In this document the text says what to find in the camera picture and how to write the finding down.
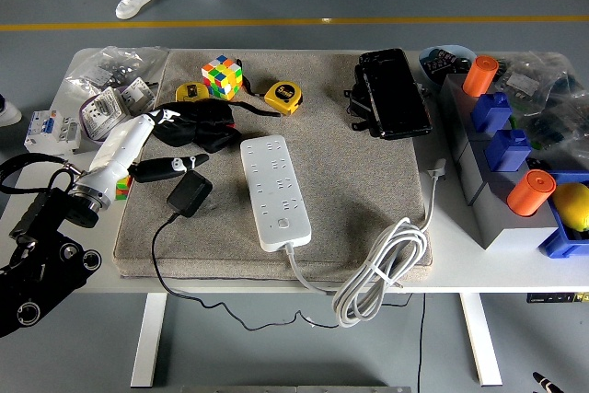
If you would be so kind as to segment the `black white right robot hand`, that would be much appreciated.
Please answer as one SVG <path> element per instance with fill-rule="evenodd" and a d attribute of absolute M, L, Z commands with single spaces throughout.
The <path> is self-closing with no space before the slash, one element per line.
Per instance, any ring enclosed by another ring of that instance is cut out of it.
<path fill-rule="evenodd" d="M 533 377 L 547 393 L 563 393 L 561 388 L 548 380 L 545 376 L 541 375 L 539 372 L 534 372 Z"/>

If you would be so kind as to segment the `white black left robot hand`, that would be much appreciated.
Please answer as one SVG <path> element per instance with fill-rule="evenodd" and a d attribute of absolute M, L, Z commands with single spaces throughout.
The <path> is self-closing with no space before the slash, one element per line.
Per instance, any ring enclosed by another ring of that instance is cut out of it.
<path fill-rule="evenodd" d="M 171 179 L 206 162 L 209 159 L 206 154 L 134 162 L 155 128 L 160 129 L 178 119 L 179 114 L 173 110 L 153 110 L 116 126 L 71 194 L 98 212 L 108 209 L 115 200 L 117 182 L 121 179 L 132 177 L 141 183 Z"/>

